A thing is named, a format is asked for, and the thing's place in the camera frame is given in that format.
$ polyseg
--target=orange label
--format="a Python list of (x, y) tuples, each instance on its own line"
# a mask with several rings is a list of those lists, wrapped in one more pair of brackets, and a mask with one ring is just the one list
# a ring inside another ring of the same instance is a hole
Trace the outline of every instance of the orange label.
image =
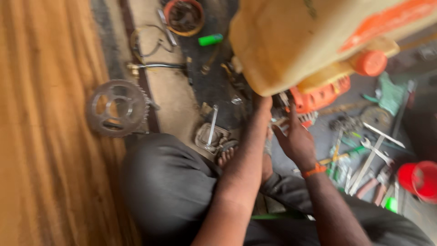
[(343, 52), (381, 34), (430, 15), (437, 0), (407, 0), (379, 13), (368, 16), (340, 47)]

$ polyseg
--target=person's hand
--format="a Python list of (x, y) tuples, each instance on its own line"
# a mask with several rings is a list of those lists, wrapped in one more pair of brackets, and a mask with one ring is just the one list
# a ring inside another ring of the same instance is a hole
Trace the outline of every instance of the person's hand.
[(284, 153), (296, 163), (299, 170), (301, 172), (310, 171), (316, 166), (314, 139), (297, 118), (294, 102), (290, 103), (288, 117), (289, 120), (286, 122), (289, 125), (287, 136), (282, 133), (278, 126), (273, 126), (273, 131)]
[(271, 96), (262, 97), (254, 92), (252, 94), (252, 105), (253, 105), (254, 112), (256, 111), (268, 112), (271, 116), (270, 110), (273, 105), (273, 99)]

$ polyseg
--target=orange wristband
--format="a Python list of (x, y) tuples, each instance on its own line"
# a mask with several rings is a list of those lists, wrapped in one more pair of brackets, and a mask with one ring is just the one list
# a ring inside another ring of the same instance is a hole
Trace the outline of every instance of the orange wristband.
[(302, 177), (304, 179), (306, 179), (306, 178), (310, 177), (311, 175), (313, 175), (315, 173), (324, 172), (324, 171), (326, 171), (326, 167), (325, 166), (321, 166), (321, 165), (319, 165), (318, 162), (316, 162), (316, 167), (313, 170), (311, 170), (311, 171), (302, 173)]

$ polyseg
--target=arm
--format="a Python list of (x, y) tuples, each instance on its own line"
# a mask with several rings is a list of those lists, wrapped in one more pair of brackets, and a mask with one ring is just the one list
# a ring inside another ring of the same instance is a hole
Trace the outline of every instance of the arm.
[[(284, 153), (301, 172), (315, 168), (316, 150), (311, 134), (300, 124), (294, 103), (289, 113), (288, 136), (278, 127), (274, 132)], [(370, 246), (370, 239), (361, 228), (348, 205), (325, 173), (316, 173), (305, 179), (311, 198), (317, 234), (321, 245)]]
[(192, 246), (242, 245), (261, 185), (271, 98), (261, 98), (234, 158), (226, 164)]

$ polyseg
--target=wire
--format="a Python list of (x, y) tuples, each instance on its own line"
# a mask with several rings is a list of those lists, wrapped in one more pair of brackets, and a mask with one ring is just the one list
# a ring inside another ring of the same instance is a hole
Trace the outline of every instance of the wire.
[(164, 40), (158, 39), (158, 41), (156, 42), (156, 46), (152, 49), (151, 52), (149, 52), (148, 54), (145, 54), (145, 55), (141, 54), (140, 51), (139, 51), (139, 34), (142, 31), (144, 31), (144, 30), (146, 30), (146, 29), (148, 29), (150, 27), (158, 28), (164, 35), (166, 35), (165, 31), (162, 28), (160, 28), (159, 26), (157, 26), (157, 25), (144, 25), (144, 26), (141, 26), (139, 28), (136, 28), (132, 32), (131, 39), (130, 39), (131, 49), (132, 49), (132, 52), (134, 53), (134, 55), (136, 56), (136, 58), (142, 64), (145, 64), (144, 61), (143, 61), (143, 57), (152, 56), (153, 54), (155, 54), (159, 50), (160, 47), (162, 47), (165, 51), (170, 52), (170, 53), (173, 53), (173, 51), (174, 51), (174, 47), (171, 44), (170, 44), (170, 49), (168, 49), (168, 48), (166, 48), (163, 45)]

